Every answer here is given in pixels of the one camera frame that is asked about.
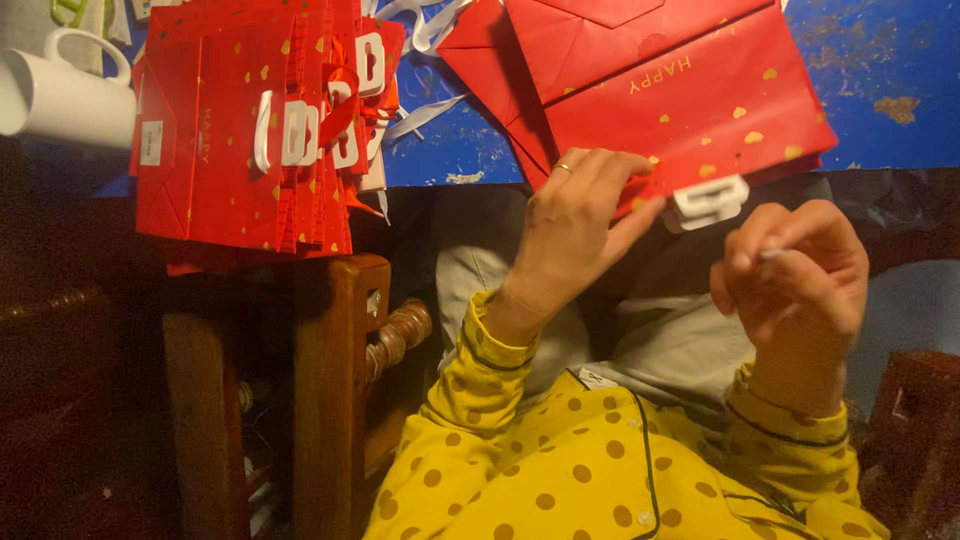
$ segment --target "woman's right hand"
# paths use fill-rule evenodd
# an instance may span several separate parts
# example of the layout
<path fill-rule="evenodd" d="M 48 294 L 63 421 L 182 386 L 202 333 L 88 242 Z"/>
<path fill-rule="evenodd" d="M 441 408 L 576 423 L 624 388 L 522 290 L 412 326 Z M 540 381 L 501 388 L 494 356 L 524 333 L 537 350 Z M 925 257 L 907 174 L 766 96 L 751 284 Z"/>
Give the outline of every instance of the woman's right hand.
<path fill-rule="evenodd" d="M 647 201 L 610 226 L 623 185 L 647 175 L 646 158 L 602 148 L 571 148 L 527 205 L 514 267 L 484 326 L 497 340 L 525 345 L 544 324 L 620 260 L 665 203 Z"/>

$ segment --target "white mug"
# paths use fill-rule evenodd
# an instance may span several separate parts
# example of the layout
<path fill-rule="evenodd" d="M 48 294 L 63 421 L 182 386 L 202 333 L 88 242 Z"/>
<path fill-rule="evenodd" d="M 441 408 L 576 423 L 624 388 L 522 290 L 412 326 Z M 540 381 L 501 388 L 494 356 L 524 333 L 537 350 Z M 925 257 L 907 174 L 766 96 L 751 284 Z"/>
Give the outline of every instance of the white mug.
<path fill-rule="evenodd" d="M 75 68 L 57 50 L 64 36 L 100 45 L 116 62 L 118 75 L 103 79 Z M 47 36 L 43 56 L 15 49 L 0 52 L 0 135 L 129 150 L 136 99 L 130 64 L 120 50 L 89 32 L 60 28 Z"/>

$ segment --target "yellow sleeve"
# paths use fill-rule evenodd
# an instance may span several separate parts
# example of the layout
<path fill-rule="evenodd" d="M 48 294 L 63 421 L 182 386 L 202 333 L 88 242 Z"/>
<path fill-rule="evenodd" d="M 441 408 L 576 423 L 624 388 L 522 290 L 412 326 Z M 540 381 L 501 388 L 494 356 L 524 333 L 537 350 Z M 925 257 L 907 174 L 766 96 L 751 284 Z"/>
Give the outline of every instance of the yellow sleeve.
<path fill-rule="evenodd" d="M 750 391 L 752 368 L 748 363 L 739 369 L 727 395 L 728 474 L 793 503 L 833 499 L 859 508 L 846 408 L 830 418 L 810 418 L 769 404 Z"/>
<path fill-rule="evenodd" d="M 480 322 L 493 294 L 470 299 L 456 357 L 407 418 L 364 538 L 431 537 L 495 475 L 496 443 L 514 417 L 539 338 L 526 347 L 493 339 Z"/>

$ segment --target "gray pants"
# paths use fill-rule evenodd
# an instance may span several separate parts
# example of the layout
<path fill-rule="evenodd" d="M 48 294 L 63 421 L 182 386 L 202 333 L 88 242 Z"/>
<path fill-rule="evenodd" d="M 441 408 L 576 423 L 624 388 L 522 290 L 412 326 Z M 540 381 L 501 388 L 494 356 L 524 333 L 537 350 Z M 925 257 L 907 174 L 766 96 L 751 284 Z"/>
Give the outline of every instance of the gray pants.
<path fill-rule="evenodd" d="M 736 316 L 724 317 L 709 298 L 709 268 L 723 256 L 727 232 L 757 205 L 777 201 L 790 209 L 830 199 L 826 179 L 805 176 L 754 188 L 739 216 L 691 233 L 672 234 L 660 221 L 578 303 L 566 306 L 544 329 L 533 370 L 524 383 L 532 403 L 566 368 L 585 364 L 658 405 L 682 405 L 710 430 L 723 428 L 723 396 L 733 372 L 754 348 Z M 446 355 L 452 359 L 470 296 L 496 289 L 513 264 L 527 198 L 503 185 L 446 188 L 434 210 L 437 292 Z M 605 319 L 604 307 L 615 317 Z M 583 308 L 590 312 L 592 332 Z M 609 341 L 597 358 L 588 335 Z"/>

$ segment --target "woman's hand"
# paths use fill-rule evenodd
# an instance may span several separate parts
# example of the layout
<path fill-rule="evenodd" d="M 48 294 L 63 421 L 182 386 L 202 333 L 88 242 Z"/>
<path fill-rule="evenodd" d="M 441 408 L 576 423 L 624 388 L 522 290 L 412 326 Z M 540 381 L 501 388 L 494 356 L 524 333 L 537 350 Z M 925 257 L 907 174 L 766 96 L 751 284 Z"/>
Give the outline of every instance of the woman's hand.
<path fill-rule="evenodd" d="M 863 323 L 869 262 L 853 227 L 827 201 L 796 211 L 763 205 L 727 236 L 710 294 L 737 312 L 756 346 L 751 390 L 810 416 L 839 409 L 845 356 Z"/>
<path fill-rule="evenodd" d="M 646 175 L 646 158 L 571 148 L 527 205 L 513 269 L 484 318 L 497 340 L 525 345 L 650 229 L 664 207 L 648 201 L 610 227 L 623 185 Z"/>

